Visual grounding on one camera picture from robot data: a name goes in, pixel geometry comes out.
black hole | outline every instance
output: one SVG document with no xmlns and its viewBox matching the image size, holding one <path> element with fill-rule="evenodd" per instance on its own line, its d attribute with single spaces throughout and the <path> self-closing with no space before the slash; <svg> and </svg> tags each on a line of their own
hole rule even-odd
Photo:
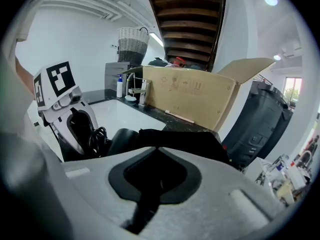
<svg viewBox="0 0 320 240">
<path fill-rule="evenodd" d="M 159 150 L 127 167 L 124 178 L 142 194 L 162 195 L 179 186 L 187 177 L 186 168 Z"/>
</svg>

soap dispenser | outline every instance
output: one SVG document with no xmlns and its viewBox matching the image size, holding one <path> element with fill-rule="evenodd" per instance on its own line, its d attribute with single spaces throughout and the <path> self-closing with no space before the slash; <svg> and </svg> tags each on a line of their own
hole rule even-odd
<svg viewBox="0 0 320 240">
<path fill-rule="evenodd" d="M 117 74 L 119 77 L 118 82 L 116 83 L 116 97 L 122 98 L 122 74 Z"/>
</svg>

box flap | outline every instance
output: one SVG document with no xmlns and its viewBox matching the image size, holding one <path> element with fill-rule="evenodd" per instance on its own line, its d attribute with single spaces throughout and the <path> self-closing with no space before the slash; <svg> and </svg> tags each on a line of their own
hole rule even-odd
<svg viewBox="0 0 320 240">
<path fill-rule="evenodd" d="M 137 66 L 130 68 L 126 71 L 121 72 L 121 74 L 129 74 L 129 73 L 136 73 L 136 72 L 142 72 L 143 71 L 143 66 Z"/>
<path fill-rule="evenodd" d="M 231 61 L 217 74 L 243 84 L 274 63 L 271 58 L 243 58 Z"/>
</svg>

red object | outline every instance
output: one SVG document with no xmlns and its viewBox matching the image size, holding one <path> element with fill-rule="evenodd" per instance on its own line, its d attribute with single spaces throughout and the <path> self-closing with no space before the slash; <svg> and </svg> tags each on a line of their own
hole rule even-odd
<svg viewBox="0 0 320 240">
<path fill-rule="evenodd" d="M 186 61 L 183 58 L 176 57 L 173 61 L 173 65 L 178 68 L 183 68 L 186 65 Z"/>
</svg>

window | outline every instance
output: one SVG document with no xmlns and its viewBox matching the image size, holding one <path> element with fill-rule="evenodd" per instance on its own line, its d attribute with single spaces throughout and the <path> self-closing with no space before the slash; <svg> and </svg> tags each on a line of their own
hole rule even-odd
<svg viewBox="0 0 320 240">
<path fill-rule="evenodd" d="M 295 105 L 299 99 L 300 89 L 302 84 L 302 78 L 300 77 L 287 77 L 284 85 L 284 96 L 290 102 Z"/>
</svg>

